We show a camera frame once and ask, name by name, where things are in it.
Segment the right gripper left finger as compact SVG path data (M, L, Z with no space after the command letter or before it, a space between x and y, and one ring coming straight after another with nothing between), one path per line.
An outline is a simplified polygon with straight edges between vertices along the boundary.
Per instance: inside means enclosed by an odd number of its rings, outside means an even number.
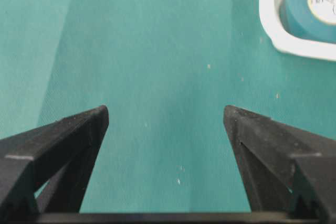
M78 213L108 125L101 105L1 139L1 223Z

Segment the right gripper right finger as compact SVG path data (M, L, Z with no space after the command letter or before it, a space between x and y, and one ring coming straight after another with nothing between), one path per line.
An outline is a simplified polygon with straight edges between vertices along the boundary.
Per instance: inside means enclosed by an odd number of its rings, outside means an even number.
M233 105L224 128L252 211L335 223L335 140Z

